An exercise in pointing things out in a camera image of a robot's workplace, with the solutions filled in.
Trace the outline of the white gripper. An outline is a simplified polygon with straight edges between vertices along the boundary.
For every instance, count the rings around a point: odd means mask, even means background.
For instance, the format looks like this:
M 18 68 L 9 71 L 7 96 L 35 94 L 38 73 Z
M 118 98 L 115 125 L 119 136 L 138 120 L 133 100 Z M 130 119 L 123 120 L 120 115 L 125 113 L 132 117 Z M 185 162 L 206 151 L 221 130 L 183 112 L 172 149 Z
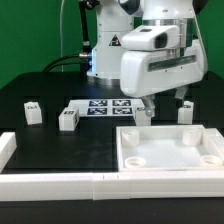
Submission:
M 121 60 L 120 88 L 127 96 L 144 96 L 145 113 L 154 117 L 152 94 L 178 87 L 175 98 L 183 100 L 188 89 L 184 85 L 201 81 L 206 72 L 205 53 L 198 39 L 182 57 L 171 58 L 167 51 L 127 51 Z

